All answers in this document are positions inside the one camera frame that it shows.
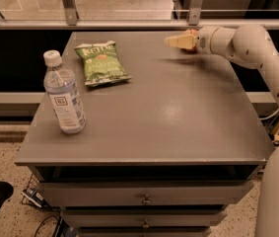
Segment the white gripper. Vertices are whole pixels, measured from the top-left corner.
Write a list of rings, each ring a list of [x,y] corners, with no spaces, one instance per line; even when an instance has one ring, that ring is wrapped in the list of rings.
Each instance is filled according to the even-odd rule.
[[[218,30],[216,26],[206,26],[197,31],[196,34],[196,51],[204,54],[211,54],[211,39]],[[185,49],[184,35],[172,36],[165,38],[165,44],[169,47]]]

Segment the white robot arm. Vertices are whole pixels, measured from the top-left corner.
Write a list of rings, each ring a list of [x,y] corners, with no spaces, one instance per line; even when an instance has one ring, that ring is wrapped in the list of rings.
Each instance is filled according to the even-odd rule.
[[[167,37],[165,44],[217,54],[242,67],[258,70],[279,107],[279,52],[261,25],[241,25],[236,29],[206,26]],[[279,147],[269,157],[264,170],[255,237],[279,237]]]

